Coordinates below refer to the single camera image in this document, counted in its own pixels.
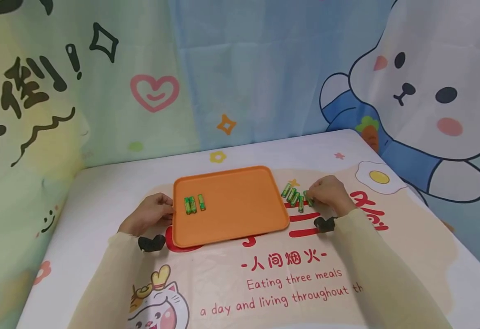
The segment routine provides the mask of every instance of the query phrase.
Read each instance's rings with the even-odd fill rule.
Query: pink heart
[[[377,56],[377,60],[375,61],[375,66],[373,67],[374,71],[378,71],[380,69],[384,69],[388,66],[388,60],[384,56]]]
[[[148,82],[148,84],[150,84],[150,87],[152,88],[153,91],[159,90],[164,83],[168,82],[173,86],[173,92],[162,103],[156,106],[152,106],[148,104],[143,99],[143,97],[139,94],[137,86],[138,86],[138,83],[141,81]],[[136,98],[139,104],[141,104],[144,108],[146,108],[147,111],[151,113],[156,113],[157,111],[163,110],[165,107],[168,107],[170,104],[174,103],[176,98],[178,98],[179,82],[175,77],[171,75],[162,76],[158,80],[156,80],[153,76],[146,75],[146,74],[138,74],[132,77],[132,79],[130,80],[130,90],[132,91],[134,98]],[[158,96],[147,94],[147,98],[151,101],[159,101],[159,100],[162,100],[164,97],[165,97],[165,93],[161,93]]]

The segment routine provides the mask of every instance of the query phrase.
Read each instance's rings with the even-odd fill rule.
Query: battery
[[[300,196],[300,192],[295,191],[295,193],[293,194],[293,197],[291,198],[291,202],[290,202],[291,207],[295,207],[295,206],[296,206],[296,201],[298,201],[299,196]]]
[[[289,191],[291,191],[291,184],[287,184],[284,188],[284,190],[282,191],[282,197],[287,197],[287,195],[289,194]]]
[[[204,201],[204,196],[202,194],[198,194],[198,202],[200,203],[200,210],[204,211],[205,210],[205,201]]]
[[[190,197],[190,212],[196,214],[196,201],[193,196]]]
[[[191,210],[190,210],[190,199],[189,198],[185,198],[185,212],[187,213],[187,215],[190,215],[191,214]]]
[[[313,207],[313,199],[307,196],[307,191],[304,191],[304,198],[306,199],[309,207]]]
[[[298,212],[304,212],[304,197],[302,195],[298,197]]]
[[[291,199],[293,198],[293,196],[295,195],[295,193],[296,193],[296,188],[293,187],[293,188],[291,189],[291,192],[289,192],[289,195],[287,196],[287,201],[288,201],[288,202],[291,202]]]

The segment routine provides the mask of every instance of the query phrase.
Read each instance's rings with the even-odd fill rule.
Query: person's right hand
[[[339,217],[345,216],[348,212],[357,208],[349,197],[348,192],[346,192],[344,184],[333,175],[322,177],[315,181],[309,187],[307,195],[315,201],[332,207]]]

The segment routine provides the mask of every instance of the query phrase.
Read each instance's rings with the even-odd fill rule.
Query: beige sleeve
[[[338,218],[336,239],[349,253],[369,304],[385,329],[452,328],[441,309],[410,270],[355,209]]]
[[[143,252],[135,236],[126,233],[111,236],[68,329],[125,328],[132,284],[142,260]]]

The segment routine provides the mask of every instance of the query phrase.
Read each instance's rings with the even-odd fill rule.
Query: fabric backdrop
[[[0,328],[81,168],[342,128],[480,260],[480,0],[0,0]]]

